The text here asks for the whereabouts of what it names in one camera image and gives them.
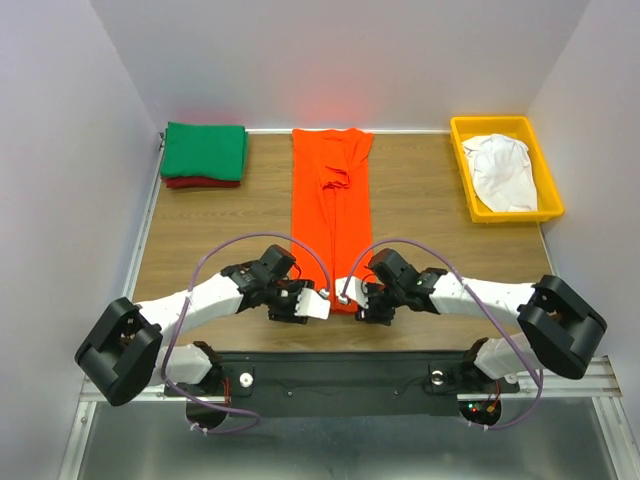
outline white knob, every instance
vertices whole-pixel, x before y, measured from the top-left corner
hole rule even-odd
[[[253,385],[253,375],[250,373],[240,375],[240,386],[242,388],[249,388],[251,385]]]

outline yellow bin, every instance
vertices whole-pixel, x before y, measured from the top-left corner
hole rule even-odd
[[[491,135],[492,133],[501,133],[511,138],[517,138],[529,147],[533,181],[538,190],[538,211],[492,212],[475,194],[462,142],[476,135]],[[546,222],[550,218],[559,217],[564,213],[560,195],[558,195],[551,172],[544,161],[542,150],[536,141],[527,117],[453,117],[451,119],[451,141],[456,152],[471,220],[475,223]]]

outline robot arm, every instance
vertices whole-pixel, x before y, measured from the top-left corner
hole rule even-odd
[[[272,245],[256,261],[224,268],[196,286],[181,331],[214,318],[259,305],[269,307],[269,319],[306,323],[326,319],[330,302],[310,280],[286,280],[295,258]],[[187,292],[133,305],[127,298],[113,301],[76,353],[76,363],[114,406],[137,396],[147,385],[163,383],[160,366],[175,333]],[[214,374],[215,352],[196,342],[173,350],[168,375],[179,383],[197,385]]]
[[[391,249],[374,255],[369,269],[382,282],[352,279],[346,299],[358,303],[356,319],[390,325],[395,309],[407,306],[418,312],[464,314],[485,318],[471,297],[469,285],[502,324],[523,333],[512,336],[534,367],[546,367],[558,375],[579,379],[595,353],[606,329],[604,319],[561,279],[545,275],[535,284],[503,284],[458,278],[446,270],[418,272]],[[346,279],[336,281],[342,291]],[[523,370],[504,339],[482,339],[468,352],[473,363],[490,379]]]

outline orange fabric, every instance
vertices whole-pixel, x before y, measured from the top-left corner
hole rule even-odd
[[[346,277],[358,254],[371,245],[368,155],[373,135],[355,128],[346,131],[293,131],[292,235],[315,250],[331,275]],[[308,278],[322,287],[322,269],[304,249],[292,245],[292,253]],[[355,275],[370,273],[362,260]],[[331,311],[353,313],[357,305],[342,305],[335,292]]]

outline stack of folded cloth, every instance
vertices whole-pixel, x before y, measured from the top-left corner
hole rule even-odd
[[[169,122],[162,181],[168,188],[239,187],[248,139],[242,126]]]

